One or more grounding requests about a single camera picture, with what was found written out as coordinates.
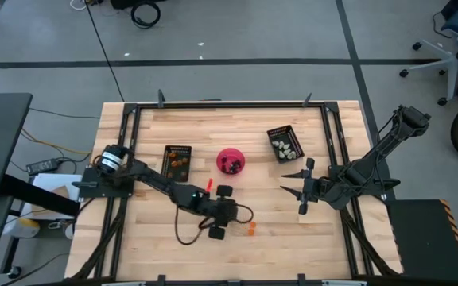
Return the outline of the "pink plastic bowl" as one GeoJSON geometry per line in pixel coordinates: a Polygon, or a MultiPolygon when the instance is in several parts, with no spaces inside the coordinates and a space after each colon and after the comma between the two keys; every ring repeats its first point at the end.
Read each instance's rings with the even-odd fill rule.
{"type": "Polygon", "coordinates": [[[245,163],[246,163],[246,159],[245,159],[245,156],[237,149],[233,149],[233,148],[228,148],[228,149],[224,149],[222,150],[218,156],[216,157],[216,166],[217,168],[222,172],[223,172],[223,166],[227,167],[228,170],[229,170],[229,173],[224,173],[224,174],[227,174],[227,175],[236,175],[238,173],[240,173],[244,166],[245,166],[245,163]],[[224,164],[222,163],[222,158],[226,157],[227,158],[227,162],[224,164]],[[238,167],[236,166],[235,164],[231,165],[230,162],[231,162],[231,159],[232,160],[240,160],[241,161],[241,167],[238,167]],[[238,173],[236,174],[232,174],[231,173],[231,168],[237,168],[238,169],[238,173]]]}

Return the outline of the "black diagonal desk brace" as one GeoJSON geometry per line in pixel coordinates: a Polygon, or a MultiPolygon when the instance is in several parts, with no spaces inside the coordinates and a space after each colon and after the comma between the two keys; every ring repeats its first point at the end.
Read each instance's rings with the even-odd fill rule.
{"type": "Polygon", "coordinates": [[[2,177],[0,195],[10,196],[63,215],[76,216],[80,209],[80,203],[76,201],[46,191],[10,175],[2,177]]]}

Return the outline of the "white cardboard box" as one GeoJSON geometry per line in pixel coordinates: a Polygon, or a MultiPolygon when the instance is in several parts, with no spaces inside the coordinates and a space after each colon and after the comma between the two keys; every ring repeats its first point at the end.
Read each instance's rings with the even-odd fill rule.
{"type": "MultiPolygon", "coordinates": [[[[74,202],[79,202],[79,188],[72,183],[82,180],[81,175],[66,174],[38,174],[33,180],[33,185],[46,191],[68,198],[74,202]]],[[[72,216],[60,214],[53,211],[45,211],[42,207],[33,204],[26,204],[26,212],[31,211],[29,218],[36,220],[60,220],[72,219],[72,216]]]]}

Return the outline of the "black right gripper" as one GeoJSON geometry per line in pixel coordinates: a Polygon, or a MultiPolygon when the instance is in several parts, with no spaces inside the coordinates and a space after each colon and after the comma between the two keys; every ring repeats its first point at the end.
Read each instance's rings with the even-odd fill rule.
{"type": "Polygon", "coordinates": [[[302,178],[303,188],[302,191],[297,191],[289,187],[281,186],[282,189],[292,194],[297,201],[300,201],[298,213],[305,215],[308,211],[308,202],[317,203],[319,200],[325,200],[326,189],[330,183],[327,177],[314,179],[312,172],[314,169],[315,161],[313,158],[306,159],[306,169],[302,169],[297,173],[282,175],[285,178],[302,178]]]}

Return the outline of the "black slotted plastic basket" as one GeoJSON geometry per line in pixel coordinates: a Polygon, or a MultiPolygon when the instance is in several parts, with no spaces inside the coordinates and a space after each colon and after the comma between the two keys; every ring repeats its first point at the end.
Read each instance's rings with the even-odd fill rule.
{"type": "Polygon", "coordinates": [[[190,164],[191,164],[191,157],[192,157],[192,147],[186,145],[166,145],[164,150],[164,155],[162,158],[162,167],[161,167],[161,174],[167,177],[167,172],[172,172],[173,176],[170,179],[180,182],[186,183],[189,178],[190,173],[190,164]],[[169,157],[170,153],[176,153],[176,157],[171,158],[169,157]],[[173,161],[182,160],[184,157],[188,158],[188,163],[183,163],[182,165],[177,165],[173,167],[171,163],[173,161]],[[181,172],[187,172],[185,177],[180,176],[181,172]]]}
{"type": "Polygon", "coordinates": [[[272,149],[274,151],[274,155],[280,164],[289,162],[291,160],[288,158],[289,155],[285,155],[285,158],[283,159],[279,157],[278,153],[279,151],[284,152],[285,151],[284,147],[282,149],[279,149],[278,147],[273,146],[272,145],[273,141],[278,141],[278,142],[283,141],[285,145],[290,144],[289,149],[291,150],[291,153],[296,154],[296,158],[292,160],[302,158],[305,155],[300,145],[300,142],[297,138],[297,135],[295,134],[293,127],[291,125],[278,127],[275,129],[270,129],[270,130],[267,130],[266,133],[269,138],[272,149]]]}

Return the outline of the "white office chair blue seat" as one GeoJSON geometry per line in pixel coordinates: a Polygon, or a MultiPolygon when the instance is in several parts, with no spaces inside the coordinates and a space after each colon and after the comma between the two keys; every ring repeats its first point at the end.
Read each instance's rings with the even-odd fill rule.
{"type": "Polygon", "coordinates": [[[456,94],[456,82],[458,77],[458,0],[450,0],[447,5],[439,12],[444,18],[444,24],[434,32],[453,41],[454,50],[450,52],[442,47],[441,44],[433,44],[427,40],[417,41],[412,45],[412,49],[417,51],[420,48],[427,48],[437,54],[440,59],[428,64],[420,64],[405,68],[399,72],[399,76],[405,78],[410,72],[421,69],[437,69],[440,75],[447,76],[447,95],[437,100],[440,106],[445,105],[456,94]]]}

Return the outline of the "black power adapter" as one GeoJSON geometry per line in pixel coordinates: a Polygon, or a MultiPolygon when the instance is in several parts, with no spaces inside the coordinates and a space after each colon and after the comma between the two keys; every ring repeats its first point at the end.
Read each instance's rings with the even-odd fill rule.
{"type": "Polygon", "coordinates": [[[35,176],[43,172],[56,171],[59,167],[57,159],[48,159],[32,164],[27,164],[25,170],[30,176],[35,176]]]}

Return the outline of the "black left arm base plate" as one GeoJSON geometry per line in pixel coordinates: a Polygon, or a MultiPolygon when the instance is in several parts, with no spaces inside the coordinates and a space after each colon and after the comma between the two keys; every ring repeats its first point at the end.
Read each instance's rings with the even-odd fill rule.
{"type": "Polygon", "coordinates": [[[79,182],[73,182],[83,198],[128,198],[133,195],[133,180],[113,180],[98,174],[94,168],[86,168],[79,182]]]}

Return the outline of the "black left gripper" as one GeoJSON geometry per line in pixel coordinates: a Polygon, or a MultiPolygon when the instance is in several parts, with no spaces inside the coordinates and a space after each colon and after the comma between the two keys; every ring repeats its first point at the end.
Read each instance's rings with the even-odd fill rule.
{"type": "Polygon", "coordinates": [[[228,224],[235,222],[238,215],[238,204],[231,199],[233,187],[219,185],[216,188],[216,200],[208,200],[207,214],[200,224],[200,229],[208,230],[208,237],[223,240],[228,224]]]}

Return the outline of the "white and yellow jug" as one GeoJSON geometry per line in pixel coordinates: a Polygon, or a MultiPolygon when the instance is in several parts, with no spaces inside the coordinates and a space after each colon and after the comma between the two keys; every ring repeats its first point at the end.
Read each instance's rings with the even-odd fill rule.
{"type": "Polygon", "coordinates": [[[40,231],[38,222],[29,218],[13,218],[3,228],[3,234],[14,238],[33,238],[40,231]]]}

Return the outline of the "black aluminium table frame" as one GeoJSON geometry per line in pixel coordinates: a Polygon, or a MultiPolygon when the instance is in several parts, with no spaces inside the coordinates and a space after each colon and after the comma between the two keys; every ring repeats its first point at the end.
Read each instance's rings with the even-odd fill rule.
{"type": "Polygon", "coordinates": [[[241,204],[239,219],[223,240],[198,231],[200,218],[177,211],[169,198],[144,184],[136,184],[125,201],[123,231],[108,246],[103,274],[117,280],[167,281],[344,279],[364,272],[369,263],[358,242],[347,239],[340,214],[328,204],[309,205],[298,213],[296,199],[281,188],[301,188],[294,174],[304,159],[280,164],[266,131],[291,125],[306,157],[316,162],[315,176],[346,159],[357,159],[370,148],[359,103],[323,104],[282,102],[168,102],[126,112],[120,102],[104,104],[94,153],[123,141],[134,146],[136,157],[160,170],[166,145],[192,147],[189,183],[199,187],[226,184],[241,204]],[[216,166],[228,148],[246,159],[236,175],[216,166]],[[250,222],[256,222],[250,228],[250,222]],[[250,236],[248,230],[254,230],[250,236]]]}

